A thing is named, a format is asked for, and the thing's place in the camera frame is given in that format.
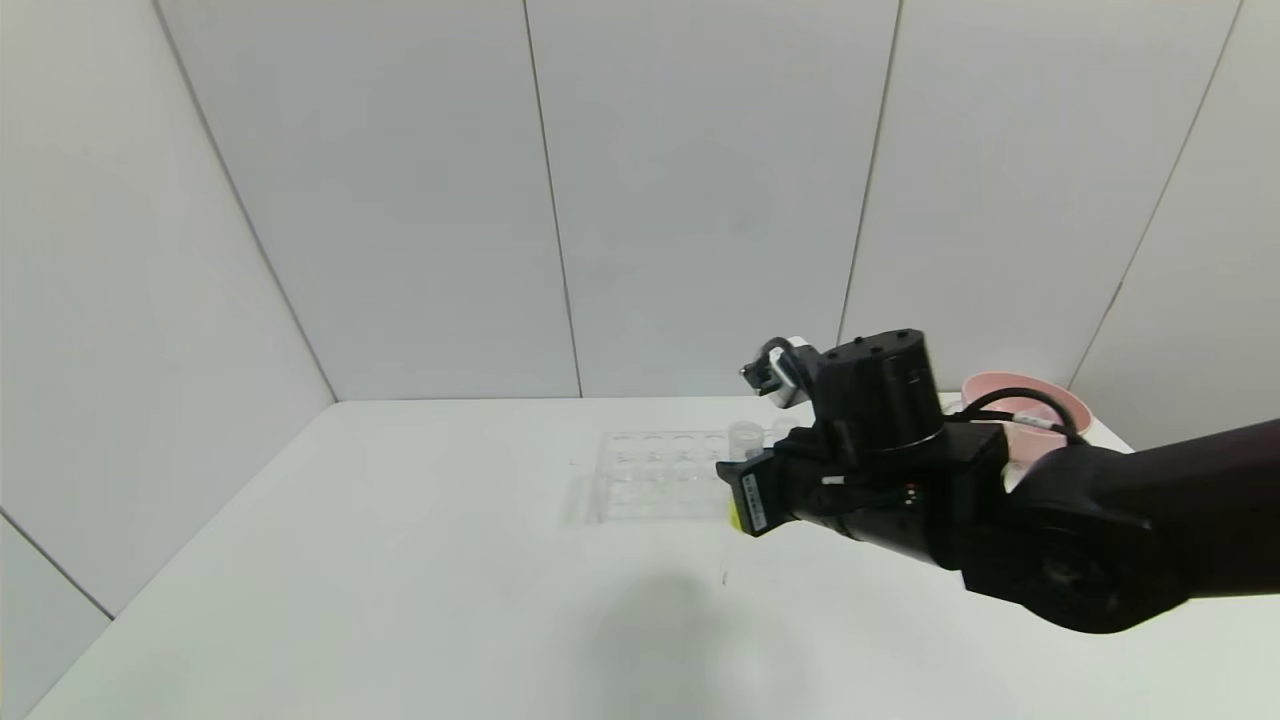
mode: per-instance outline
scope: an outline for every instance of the wall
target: wall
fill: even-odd
[[[399,398],[904,325],[1065,383],[1238,0],[161,5],[339,397]]]
[[[118,612],[332,397],[154,8],[6,0],[3,33],[0,498]]]
[[[163,0],[340,400],[576,396],[520,0]]]
[[[530,0],[588,396],[739,395],[831,346],[896,0]]]
[[[1073,388],[1135,447],[1280,415],[1280,5],[1245,0]]]
[[[902,5],[842,340],[911,325],[938,383],[1068,383],[1236,0]]]
[[[106,629],[106,615],[0,520],[0,701],[20,720]]]

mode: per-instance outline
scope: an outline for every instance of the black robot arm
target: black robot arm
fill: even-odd
[[[1006,492],[1004,428],[974,420],[1012,418],[983,401],[943,415],[918,331],[824,354],[774,338],[742,375],[815,418],[717,466],[748,534],[809,520],[1087,633],[1189,597],[1280,593],[1280,420],[1121,454],[1084,443],[1056,407],[1068,445]]]

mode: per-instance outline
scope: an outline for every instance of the white table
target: white table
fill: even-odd
[[[800,523],[751,539],[566,521],[602,432],[776,415],[755,398],[330,407],[31,717],[1280,716],[1276,598],[1089,637]]]

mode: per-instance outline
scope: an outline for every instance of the black cable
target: black cable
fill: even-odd
[[[1041,428],[1041,425],[1030,425],[1028,423],[1020,423],[1014,418],[1012,413],[1004,413],[1001,410],[974,410],[972,413],[965,413],[964,416],[956,413],[955,415],[945,415],[943,419],[959,423],[972,423],[974,420],[997,420],[1001,423],[1016,423],[1020,425]],[[1068,445],[1088,445],[1087,442],[1084,442],[1084,438],[1082,438],[1079,434],[1071,434],[1070,432],[1068,432],[1065,427],[1057,423],[1053,423],[1052,425],[1041,429],[1066,436]]]
[[[983,410],[987,405],[997,402],[1000,400],[1006,400],[1010,397],[1027,397],[1037,402],[1048,405],[1055,413],[1057,413],[1061,424],[1055,424],[1050,429],[1066,436],[1068,445],[1088,445],[1084,438],[1080,437],[1079,425],[1075,423],[1075,418],[1071,413],[1053,396],[1032,389],[1029,387],[1006,387],[997,391],[988,392],[982,397],[974,400],[968,407],[951,415],[948,419],[955,421],[969,421],[969,420],[1006,420],[1014,421],[1012,413],[1001,413],[997,410]]]

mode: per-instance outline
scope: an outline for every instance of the yellow object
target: yellow object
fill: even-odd
[[[737,503],[732,498],[728,501],[728,524],[733,525],[733,529],[742,532],[742,520],[737,516]]]

